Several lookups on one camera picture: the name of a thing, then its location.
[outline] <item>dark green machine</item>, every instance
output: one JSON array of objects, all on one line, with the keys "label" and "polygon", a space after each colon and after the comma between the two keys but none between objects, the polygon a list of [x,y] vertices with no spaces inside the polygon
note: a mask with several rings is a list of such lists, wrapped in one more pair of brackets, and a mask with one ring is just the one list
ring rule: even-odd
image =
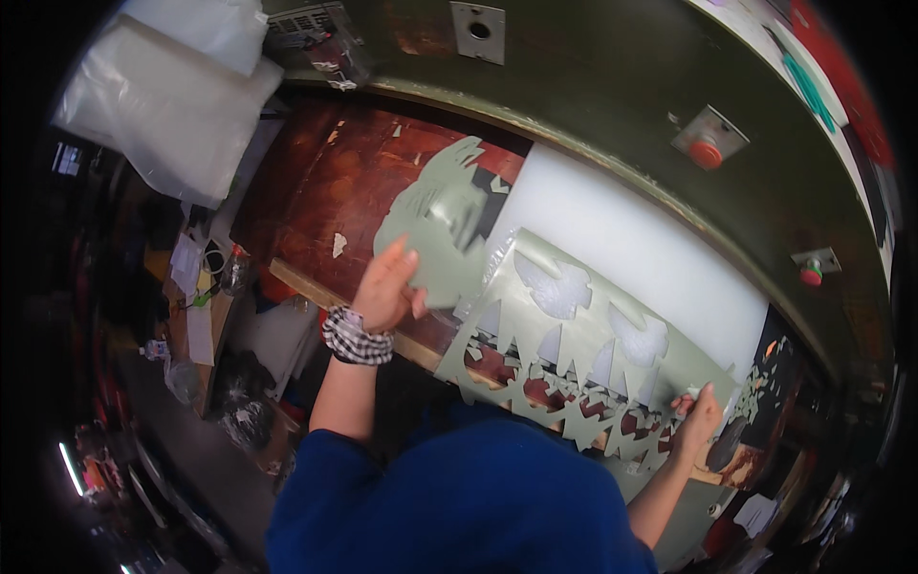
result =
[{"label": "dark green machine", "polygon": [[[264,10],[306,5],[265,0]],[[487,5],[506,11],[497,65],[457,52],[446,1],[343,5],[375,60],[365,89],[498,124],[613,172],[759,286],[829,380],[891,382],[889,289],[851,176],[820,120],[721,23],[681,0],[496,0]],[[303,51],[267,53],[288,81],[324,83]],[[750,141],[711,171],[670,144],[670,116],[687,122],[707,105]],[[791,255],[827,246],[843,272],[802,284]]]}]

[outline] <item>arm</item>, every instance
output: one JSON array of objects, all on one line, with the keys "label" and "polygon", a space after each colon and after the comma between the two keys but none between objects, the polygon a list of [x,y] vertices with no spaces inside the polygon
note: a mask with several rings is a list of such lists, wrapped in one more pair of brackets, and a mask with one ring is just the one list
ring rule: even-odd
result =
[{"label": "arm", "polygon": [[[412,289],[408,280],[418,269],[418,252],[405,251],[402,235],[366,267],[351,309],[364,317],[371,334],[391,331],[412,310],[419,319],[427,310],[427,289]],[[309,431],[326,429],[366,442],[373,431],[376,400],[375,366],[352,365],[332,357],[309,417]]]},{"label": "arm", "polygon": [[663,466],[656,471],[628,504],[628,519],[634,536],[653,548],[676,508],[676,502],[689,481],[692,465],[699,450],[721,423],[723,411],[714,398],[714,386],[701,389],[698,400],[683,395],[670,404],[678,414],[688,412],[688,418],[673,436],[673,450]]}]

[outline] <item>hand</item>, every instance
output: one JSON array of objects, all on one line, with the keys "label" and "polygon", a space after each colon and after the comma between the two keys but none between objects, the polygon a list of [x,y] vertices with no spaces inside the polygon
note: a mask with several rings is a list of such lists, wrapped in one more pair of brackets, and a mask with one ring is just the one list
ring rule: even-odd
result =
[{"label": "hand", "polygon": [[688,418],[679,425],[673,436],[673,452],[694,459],[699,450],[708,442],[721,424],[723,410],[714,398],[714,384],[708,383],[701,388],[698,400],[686,393],[676,397],[669,406],[676,409],[676,414],[688,413]]},{"label": "hand", "polygon": [[427,312],[427,289],[412,289],[408,280],[418,269],[418,252],[405,251],[408,234],[403,233],[366,267],[351,309],[364,316],[364,331],[386,332],[398,325],[409,309],[415,319]]}]

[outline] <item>mounting hole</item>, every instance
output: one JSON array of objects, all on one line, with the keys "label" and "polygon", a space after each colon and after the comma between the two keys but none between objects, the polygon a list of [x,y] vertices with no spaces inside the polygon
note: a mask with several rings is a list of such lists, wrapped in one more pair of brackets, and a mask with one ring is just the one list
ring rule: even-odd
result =
[{"label": "mounting hole", "polygon": [[488,39],[491,37],[491,28],[488,28],[481,22],[472,22],[468,25],[468,33],[474,39]]}]

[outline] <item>white plastic sheet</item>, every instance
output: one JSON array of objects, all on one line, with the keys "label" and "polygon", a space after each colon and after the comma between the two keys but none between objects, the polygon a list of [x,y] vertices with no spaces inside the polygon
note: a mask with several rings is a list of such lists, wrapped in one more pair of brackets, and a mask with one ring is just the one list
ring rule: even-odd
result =
[{"label": "white plastic sheet", "polygon": [[54,123],[125,154],[167,196],[216,208],[283,70],[233,72],[120,15],[86,53]]},{"label": "white plastic sheet", "polygon": [[128,0],[120,13],[243,75],[252,75],[268,31],[259,0]]}]

